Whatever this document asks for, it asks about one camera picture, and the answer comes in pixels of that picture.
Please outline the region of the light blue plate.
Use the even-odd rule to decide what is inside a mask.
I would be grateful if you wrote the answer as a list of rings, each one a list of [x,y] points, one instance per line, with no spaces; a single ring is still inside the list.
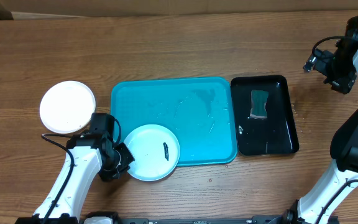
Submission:
[[[166,127],[147,124],[131,131],[124,144],[134,157],[128,173],[135,179],[152,182],[166,178],[178,165],[180,144]]]

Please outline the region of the white plate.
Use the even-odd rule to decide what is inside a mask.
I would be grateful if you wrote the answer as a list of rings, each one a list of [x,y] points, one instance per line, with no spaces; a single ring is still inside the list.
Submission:
[[[64,81],[43,96],[39,115],[43,125],[58,134],[70,134],[84,128],[96,111],[91,89],[78,81]]]

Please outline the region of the green white sponge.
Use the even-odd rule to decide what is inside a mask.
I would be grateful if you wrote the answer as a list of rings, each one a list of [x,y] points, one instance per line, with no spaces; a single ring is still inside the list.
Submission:
[[[250,117],[254,119],[267,118],[266,104],[269,97],[269,93],[263,90],[251,91],[251,109]]]

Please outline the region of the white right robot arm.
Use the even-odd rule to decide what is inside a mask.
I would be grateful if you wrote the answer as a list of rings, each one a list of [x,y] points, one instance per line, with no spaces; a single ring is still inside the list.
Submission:
[[[358,74],[358,49],[352,56]],[[314,187],[282,215],[280,223],[329,223],[331,214],[358,187],[358,109],[336,131],[331,163]]]

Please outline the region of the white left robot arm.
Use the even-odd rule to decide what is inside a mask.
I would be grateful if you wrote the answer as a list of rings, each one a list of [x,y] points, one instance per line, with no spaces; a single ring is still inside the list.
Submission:
[[[103,170],[99,149],[90,146],[70,149],[47,198],[31,217],[20,217],[16,223],[79,223],[90,185]]]

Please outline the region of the black rectangular tray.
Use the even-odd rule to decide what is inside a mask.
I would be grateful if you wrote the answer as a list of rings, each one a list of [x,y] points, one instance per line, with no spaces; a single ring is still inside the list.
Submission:
[[[250,117],[251,91],[268,92],[267,118]],[[294,154],[300,145],[287,80],[282,75],[236,77],[231,81],[237,148],[245,156]]]

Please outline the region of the teal plastic tray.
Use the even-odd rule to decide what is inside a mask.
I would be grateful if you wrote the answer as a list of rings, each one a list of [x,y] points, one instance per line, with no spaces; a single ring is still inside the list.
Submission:
[[[127,81],[111,92],[121,137],[146,124],[169,129],[180,143],[179,166],[227,164],[237,155],[229,82],[221,77]]]

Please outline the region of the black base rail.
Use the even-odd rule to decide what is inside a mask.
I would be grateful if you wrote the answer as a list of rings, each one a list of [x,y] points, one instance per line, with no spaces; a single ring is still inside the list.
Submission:
[[[279,224],[291,223],[281,215],[256,215],[251,218],[194,218],[194,219],[159,219],[120,218],[117,212],[91,212],[80,220],[80,224]]]

